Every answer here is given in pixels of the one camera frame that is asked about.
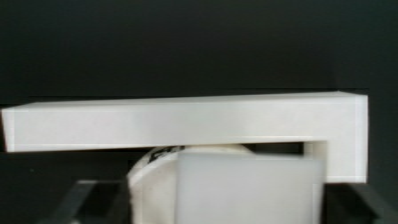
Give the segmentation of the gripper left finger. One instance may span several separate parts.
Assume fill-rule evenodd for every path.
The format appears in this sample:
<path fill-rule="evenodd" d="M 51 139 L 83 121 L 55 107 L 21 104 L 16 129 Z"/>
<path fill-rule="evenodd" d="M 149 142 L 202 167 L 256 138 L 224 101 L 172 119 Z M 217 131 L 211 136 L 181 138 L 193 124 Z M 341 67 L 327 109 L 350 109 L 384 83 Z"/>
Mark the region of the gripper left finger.
<path fill-rule="evenodd" d="M 126 182 L 80 180 L 49 216 L 49 224 L 131 224 Z"/>

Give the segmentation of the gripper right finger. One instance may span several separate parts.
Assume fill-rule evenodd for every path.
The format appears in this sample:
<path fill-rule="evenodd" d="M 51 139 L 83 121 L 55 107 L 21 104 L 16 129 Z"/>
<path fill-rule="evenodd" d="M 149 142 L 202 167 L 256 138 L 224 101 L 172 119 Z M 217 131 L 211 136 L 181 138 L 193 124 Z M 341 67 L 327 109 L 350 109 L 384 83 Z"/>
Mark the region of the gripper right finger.
<path fill-rule="evenodd" d="M 321 224 L 391 224 L 391 206 L 368 184 L 325 185 Z"/>

